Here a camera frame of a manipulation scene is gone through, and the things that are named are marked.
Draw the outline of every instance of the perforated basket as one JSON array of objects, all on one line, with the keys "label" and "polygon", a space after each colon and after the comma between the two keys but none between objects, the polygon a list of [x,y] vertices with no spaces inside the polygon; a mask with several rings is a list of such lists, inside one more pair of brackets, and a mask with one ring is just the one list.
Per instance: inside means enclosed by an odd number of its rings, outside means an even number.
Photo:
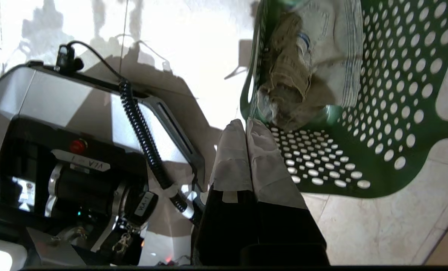
[{"label": "perforated basket", "polygon": [[[356,107],[327,106],[289,133],[270,126],[302,192],[392,194],[413,180],[431,147],[448,137],[448,122],[435,110],[448,67],[448,0],[362,0],[361,5],[364,55]],[[241,95],[244,119],[263,120],[255,106],[267,72],[261,55],[281,11],[277,1],[260,3]]]}]

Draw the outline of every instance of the crumpled cloth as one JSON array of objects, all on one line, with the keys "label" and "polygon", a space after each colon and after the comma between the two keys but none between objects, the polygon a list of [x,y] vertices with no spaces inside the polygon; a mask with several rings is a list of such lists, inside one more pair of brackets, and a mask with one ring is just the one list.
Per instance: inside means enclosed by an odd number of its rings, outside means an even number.
[{"label": "crumpled cloth", "polygon": [[257,93],[260,113],[291,131],[326,105],[355,106],[362,52],[359,0],[302,0],[270,38],[263,63],[269,72]]}]

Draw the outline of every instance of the black coiled cord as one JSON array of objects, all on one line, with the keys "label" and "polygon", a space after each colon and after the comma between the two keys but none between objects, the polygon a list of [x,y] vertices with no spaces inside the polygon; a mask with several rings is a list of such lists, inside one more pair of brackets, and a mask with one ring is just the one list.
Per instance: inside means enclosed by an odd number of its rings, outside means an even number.
[{"label": "black coiled cord", "polygon": [[[162,158],[160,158],[158,150],[155,146],[155,142],[150,133],[150,129],[148,128],[147,122],[145,121],[142,111],[138,107],[138,103],[133,96],[133,90],[130,82],[127,79],[125,79],[125,77],[120,75],[117,71],[115,71],[97,51],[91,48],[90,45],[83,43],[81,41],[71,41],[70,43],[67,44],[67,46],[70,47],[76,43],[84,45],[86,48],[92,51],[100,59],[100,61],[113,74],[115,74],[115,76],[117,76],[120,79],[119,83],[120,99],[122,101],[125,114],[127,115],[127,118],[130,121],[130,125],[132,126],[135,132],[135,135],[142,148],[142,152],[147,160],[150,170],[153,172],[153,175],[160,184],[160,187],[162,187],[162,189],[164,190],[168,189],[173,185],[173,182],[172,180],[170,180],[170,178],[167,175],[167,172],[165,172],[164,170],[164,167],[162,165]],[[188,206],[188,204],[181,197],[178,191],[174,196],[169,197],[169,199],[172,202],[172,204],[174,204],[174,206],[182,214],[185,214],[187,215],[187,217],[189,217],[189,220],[195,226],[197,227],[199,226],[201,218],[200,211],[198,210],[197,212],[195,212],[192,206]]]}]

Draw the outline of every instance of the red button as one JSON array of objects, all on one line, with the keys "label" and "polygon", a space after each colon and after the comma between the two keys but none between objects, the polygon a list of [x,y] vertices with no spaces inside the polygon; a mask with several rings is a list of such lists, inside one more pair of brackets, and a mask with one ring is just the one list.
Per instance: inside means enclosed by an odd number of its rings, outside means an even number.
[{"label": "red button", "polygon": [[75,154],[81,154],[86,149],[86,143],[82,140],[76,139],[70,144],[70,151]]}]

